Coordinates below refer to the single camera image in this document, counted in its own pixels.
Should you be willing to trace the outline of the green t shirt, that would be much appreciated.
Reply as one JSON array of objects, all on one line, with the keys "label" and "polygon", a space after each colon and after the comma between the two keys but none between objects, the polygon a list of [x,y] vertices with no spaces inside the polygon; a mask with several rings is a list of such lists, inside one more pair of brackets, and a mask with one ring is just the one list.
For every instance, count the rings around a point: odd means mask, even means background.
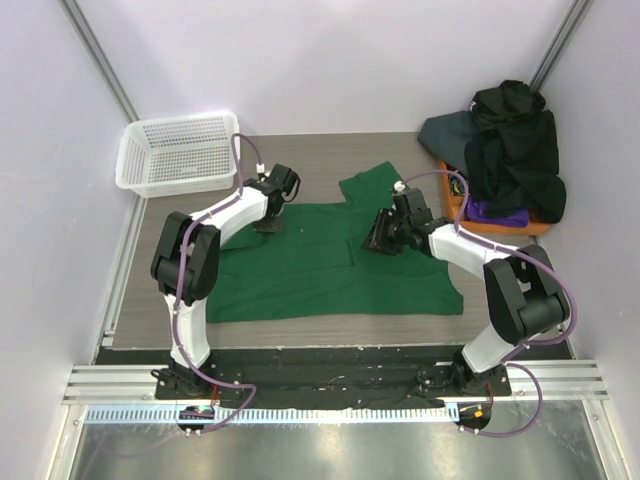
[{"label": "green t shirt", "polygon": [[206,321],[235,323],[317,315],[460,315],[464,298],[448,265],[410,248],[365,250],[378,211],[400,178],[389,162],[340,181],[340,203],[293,204],[273,234],[245,227],[222,248]]}]

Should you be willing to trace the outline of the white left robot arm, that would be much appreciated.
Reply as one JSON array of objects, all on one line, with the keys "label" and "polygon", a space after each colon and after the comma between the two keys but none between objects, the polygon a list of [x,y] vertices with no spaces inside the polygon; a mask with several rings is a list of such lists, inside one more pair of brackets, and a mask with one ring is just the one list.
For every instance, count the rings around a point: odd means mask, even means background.
[{"label": "white left robot arm", "polygon": [[284,205],[295,199],[300,185],[297,173],[277,164],[215,205],[190,214],[173,212],[165,220],[151,277],[170,314],[171,358],[184,368],[177,383],[190,398],[205,397],[213,385],[212,373],[202,367],[210,356],[206,302],[217,282],[222,247],[248,226],[278,230]]}]

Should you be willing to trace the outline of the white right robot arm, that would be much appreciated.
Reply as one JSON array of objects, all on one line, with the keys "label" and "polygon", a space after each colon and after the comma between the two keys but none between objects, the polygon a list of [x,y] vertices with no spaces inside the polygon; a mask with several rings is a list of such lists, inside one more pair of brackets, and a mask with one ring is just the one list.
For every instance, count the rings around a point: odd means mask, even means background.
[{"label": "white right robot arm", "polygon": [[423,194],[394,185],[393,206],[381,209],[363,243],[368,250],[399,255],[406,247],[456,265],[484,282],[490,325],[454,356],[451,380],[472,395],[488,373],[564,322],[575,323],[575,299],[538,245],[517,249],[489,241],[459,224],[433,217]]}]

